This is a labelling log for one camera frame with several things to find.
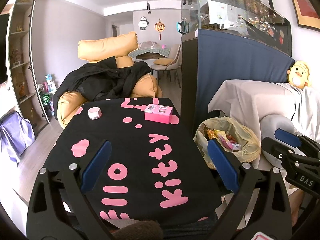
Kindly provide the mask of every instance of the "black table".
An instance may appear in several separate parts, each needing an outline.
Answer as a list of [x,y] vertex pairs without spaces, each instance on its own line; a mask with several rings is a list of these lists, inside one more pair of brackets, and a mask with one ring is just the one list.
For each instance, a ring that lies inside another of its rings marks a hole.
[[[174,107],[170,124],[144,119],[143,110],[151,103],[173,106],[167,98],[83,104],[44,167],[50,171],[67,167],[106,139],[111,142],[111,156],[94,189],[86,193],[100,217],[173,226],[210,216],[221,198],[209,168]],[[91,120],[87,112],[95,106],[102,116]]]

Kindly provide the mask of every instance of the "plastic bag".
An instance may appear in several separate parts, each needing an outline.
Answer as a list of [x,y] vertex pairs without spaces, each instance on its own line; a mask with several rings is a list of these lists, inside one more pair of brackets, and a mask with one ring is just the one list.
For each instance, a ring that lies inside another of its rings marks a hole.
[[204,128],[210,130],[217,129],[225,131],[227,134],[232,135],[236,141],[242,146],[241,151],[233,152],[238,160],[243,162],[252,162],[261,153],[261,144],[257,136],[248,127],[240,124],[230,117],[217,117],[210,118],[202,122],[193,138],[197,144],[205,162],[210,169],[216,169],[211,158],[208,155],[208,141],[205,138]]

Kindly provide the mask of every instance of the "picture frame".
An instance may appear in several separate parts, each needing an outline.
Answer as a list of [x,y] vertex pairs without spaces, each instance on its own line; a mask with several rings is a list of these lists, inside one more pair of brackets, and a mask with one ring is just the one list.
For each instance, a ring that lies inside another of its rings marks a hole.
[[14,62],[14,63],[13,63],[13,66],[15,67],[15,66],[20,65],[20,64],[21,64],[21,60],[19,60],[19,61],[17,61],[17,62]]
[[299,27],[320,31],[320,16],[309,0],[292,0]]

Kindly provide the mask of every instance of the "yellow duck plush toy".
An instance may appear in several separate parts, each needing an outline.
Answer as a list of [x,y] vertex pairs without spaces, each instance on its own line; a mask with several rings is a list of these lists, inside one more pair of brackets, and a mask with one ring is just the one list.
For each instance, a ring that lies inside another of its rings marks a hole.
[[310,71],[304,61],[297,61],[288,69],[288,82],[290,85],[303,89],[309,86]]

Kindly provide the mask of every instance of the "fish tank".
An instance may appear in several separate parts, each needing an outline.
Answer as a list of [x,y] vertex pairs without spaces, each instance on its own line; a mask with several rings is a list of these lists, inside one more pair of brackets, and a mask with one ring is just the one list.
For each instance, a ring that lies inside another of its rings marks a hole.
[[242,36],[292,54],[290,22],[260,0],[186,0],[183,35],[208,29]]

